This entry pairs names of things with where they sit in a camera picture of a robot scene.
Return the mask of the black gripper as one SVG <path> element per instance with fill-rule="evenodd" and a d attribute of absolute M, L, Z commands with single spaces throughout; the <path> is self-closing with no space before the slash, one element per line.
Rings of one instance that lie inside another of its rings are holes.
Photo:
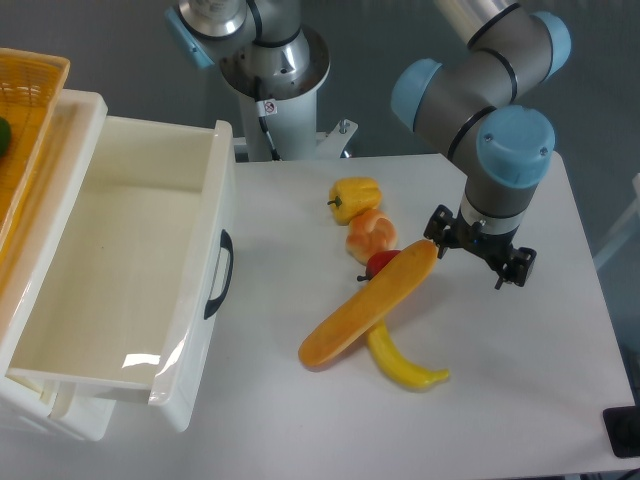
<path fill-rule="evenodd" d="M 444 205 L 439 205 L 430 217 L 424 237 L 437 247 L 437 258 L 442 259 L 449 249 L 463 249 L 484 260 L 497 272 L 495 289 L 504 284 L 524 287 L 536 261 L 537 251 L 521 247 L 514 249 L 513 238 L 518 228 L 507 233 L 488 234 L 476 225 L 455 218 Z"/>

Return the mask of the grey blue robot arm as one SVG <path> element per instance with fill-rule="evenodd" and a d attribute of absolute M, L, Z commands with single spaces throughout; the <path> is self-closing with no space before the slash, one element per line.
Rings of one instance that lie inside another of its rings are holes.
<path fill-rule="evenodd" d="M 513 238 L 546 175 L 555 131 L 519 98 L 567 61 L 570 34 L 561 19 L 528 13 L 515 1 L 441 1 L 438 8 L 469 55 L 449 69 L 422 59 L 407 67 L 391 108 L 413 133 L 466 175 L 457 211 L 435 210 L 425 235 L 440 252 L 465 250 L 523 286 L 536 253 Z M 301 19 L 297 1 L 177 1 L 169 29 L 199 68 L 217 66 L 235 92 L 252 161 L 309 160 L 317 92 L 330 57 L 324 39 Z"/>

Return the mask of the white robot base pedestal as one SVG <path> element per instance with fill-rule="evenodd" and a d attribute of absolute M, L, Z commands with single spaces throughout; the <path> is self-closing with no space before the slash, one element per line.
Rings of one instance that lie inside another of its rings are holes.
<path fill-rule="evenodd" d="M 306 25 L 286 44 L 241 48 L 220 70 L 237 95 L 250 162 L 337 159 L 358 130 L 346 118 L 329 132 L 317 130 L 317 94 L 330 56 L 324 39 Z"/>

